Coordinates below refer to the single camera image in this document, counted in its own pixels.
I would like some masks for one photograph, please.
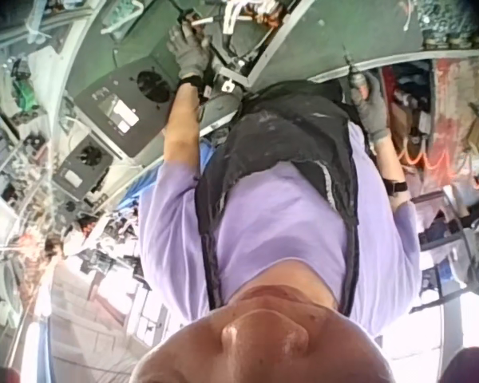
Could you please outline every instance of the black vest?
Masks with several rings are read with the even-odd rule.
[[[359,250],[358,185],[350,145],[349,113],[321,95],[305,93],[265,97],[247,108],[227,141],[217,148],[197,184],[196,213],[210,310],[224,304],[213,233],[224,213],[229,192],[243,177],[287,161],[293,163],[346,225],[346,277],[339,311],[346,316],[351,313]]]

